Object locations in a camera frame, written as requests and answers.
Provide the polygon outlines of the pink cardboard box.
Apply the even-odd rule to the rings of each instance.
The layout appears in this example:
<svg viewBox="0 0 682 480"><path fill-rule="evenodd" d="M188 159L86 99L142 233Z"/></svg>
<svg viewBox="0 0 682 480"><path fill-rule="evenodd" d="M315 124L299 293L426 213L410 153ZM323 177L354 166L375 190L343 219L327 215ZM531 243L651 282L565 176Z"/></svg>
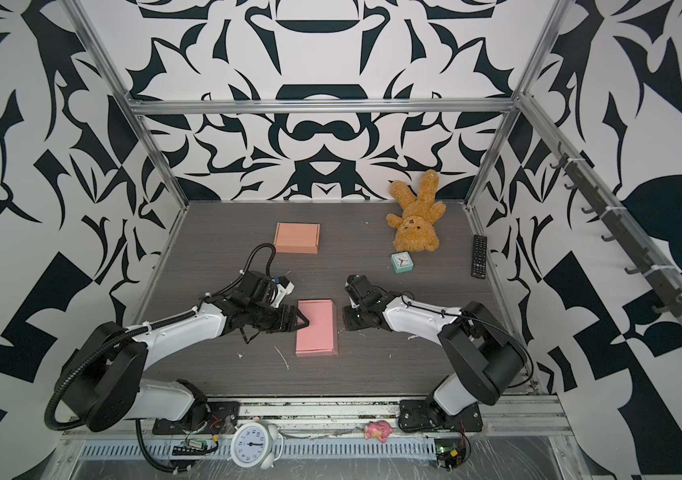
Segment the pink cardboard box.
<svg viewBox="0 0 682 480"><path fill-rule="evenodd" d="M309 325L297 331L296 356L337 356L337 312L333 301L301 300L298 310L309 320Z"/></svg>

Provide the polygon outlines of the orange cardboard box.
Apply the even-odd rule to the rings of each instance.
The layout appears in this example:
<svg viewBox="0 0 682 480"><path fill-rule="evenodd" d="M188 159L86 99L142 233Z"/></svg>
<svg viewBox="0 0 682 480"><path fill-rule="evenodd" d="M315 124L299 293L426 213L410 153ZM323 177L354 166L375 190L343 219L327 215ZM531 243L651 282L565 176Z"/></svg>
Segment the orange cardboard box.
<svg viewBox="0 0 682 480"><path fill-rule="evenodd" d="M319 240L319 224L278 223L273 244L278 253L317 254Z"/></svg>

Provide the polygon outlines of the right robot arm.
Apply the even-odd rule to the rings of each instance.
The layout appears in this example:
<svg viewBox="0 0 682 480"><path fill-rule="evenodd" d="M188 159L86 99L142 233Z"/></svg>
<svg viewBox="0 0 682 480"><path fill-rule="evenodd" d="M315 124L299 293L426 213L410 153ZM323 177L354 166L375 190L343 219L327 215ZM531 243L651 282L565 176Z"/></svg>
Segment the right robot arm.
<svg viewBox="0 0 682 480"><path fill-rule="evenodd" d="M431 305L364 275L349 276L345 290L347 330L376 328L428 340L442 347L453 369L424 399L400 402L397 423L406 433L481 430L479 406L496 404L525 369L525 347L479 302Z"/></svg>

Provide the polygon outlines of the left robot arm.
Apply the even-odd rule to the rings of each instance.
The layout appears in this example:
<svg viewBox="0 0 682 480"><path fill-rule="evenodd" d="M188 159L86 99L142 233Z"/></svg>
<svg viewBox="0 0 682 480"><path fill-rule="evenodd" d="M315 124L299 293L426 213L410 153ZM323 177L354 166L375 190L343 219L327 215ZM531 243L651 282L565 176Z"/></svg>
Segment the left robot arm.
<svg viewBox="0 0 682 480"><path fill-rule="evenodd" d="M225 419L191 382L149 380L145 371L172 354L245 327L272 334L310 326L298 307L284 304L292 291L292 283L272 276L269 266L258 272L246 264L229 285L203 294L181 313L130 327L99 325L62 367L44 409L45 426L57 432L80 427L101 432L130 420L141 455L152 468L173 475L190 471L190 461L161 462L150 453L143 421L165 421L191 436L216 433Z"/></svg>

